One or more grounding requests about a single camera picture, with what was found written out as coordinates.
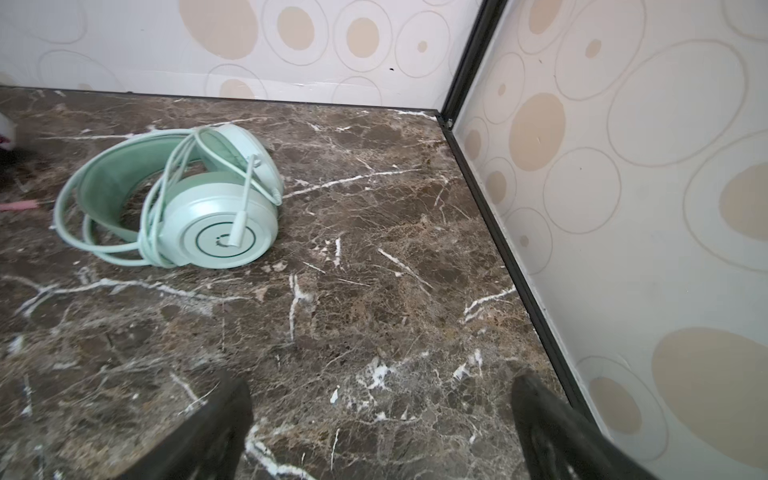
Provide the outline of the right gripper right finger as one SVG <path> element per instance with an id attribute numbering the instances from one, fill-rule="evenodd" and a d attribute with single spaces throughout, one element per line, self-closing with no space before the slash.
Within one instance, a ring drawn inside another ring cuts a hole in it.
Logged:
<path id="1" fill-rule="evenodd" d="M 514 380 L 511 407 L 532 479 L 654 478 L 534 374 Z"/>

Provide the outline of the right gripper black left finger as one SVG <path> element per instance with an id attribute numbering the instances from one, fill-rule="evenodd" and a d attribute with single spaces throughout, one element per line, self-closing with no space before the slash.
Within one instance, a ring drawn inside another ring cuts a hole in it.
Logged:
<path id="1" fill-rule="evenodd" d="M 247 382 L 225 377 L 206 405 L 118 477 L 124 480 L 233 479 L 253 420 Z"/>

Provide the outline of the mint green headphones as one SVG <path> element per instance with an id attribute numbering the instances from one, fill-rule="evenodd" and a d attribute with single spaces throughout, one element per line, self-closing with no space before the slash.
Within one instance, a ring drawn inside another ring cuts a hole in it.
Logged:
<path id="1" fill-rule="evenodd" d="M 278 235 L 284 182 L 248 130 L 157 130 L 90 159 L 62 187 L 53 225 L 68 245 L 124 267 L 231 269 Z"/>

